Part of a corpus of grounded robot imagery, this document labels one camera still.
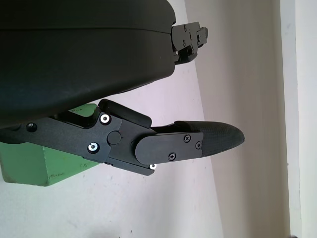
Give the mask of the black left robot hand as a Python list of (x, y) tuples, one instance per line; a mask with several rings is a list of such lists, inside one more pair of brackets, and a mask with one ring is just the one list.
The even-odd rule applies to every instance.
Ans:
[(166, 0), (3, 0), (0, 140), (30, 142), (149, 176), (161, 163), (218, 154), (243, 132), (214, 121), (153, 127), (107, 99), (169, 77), (206, 44)]

